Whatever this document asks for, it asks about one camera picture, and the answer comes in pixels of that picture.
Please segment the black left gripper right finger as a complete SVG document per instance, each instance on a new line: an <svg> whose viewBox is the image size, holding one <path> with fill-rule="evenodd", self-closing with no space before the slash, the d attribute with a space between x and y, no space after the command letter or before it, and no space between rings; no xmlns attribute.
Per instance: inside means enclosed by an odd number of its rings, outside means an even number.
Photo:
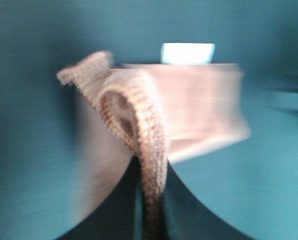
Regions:
<svg viewBox="0 0 298 240"><path fill-rule="evenodd" d="M171 164L163 194L164 240L251 240L207 208L187 188Z"/></svg>

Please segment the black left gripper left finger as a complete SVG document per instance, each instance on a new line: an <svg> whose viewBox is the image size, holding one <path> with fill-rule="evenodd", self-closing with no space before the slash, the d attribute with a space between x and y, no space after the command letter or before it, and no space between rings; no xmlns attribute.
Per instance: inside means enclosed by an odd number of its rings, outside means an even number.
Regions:
<svg viewBox="0 0 298 240"><path fill-rule="evenodd" d="M142 240L140 163L133 156L107 198L58 240Z"/></svg>

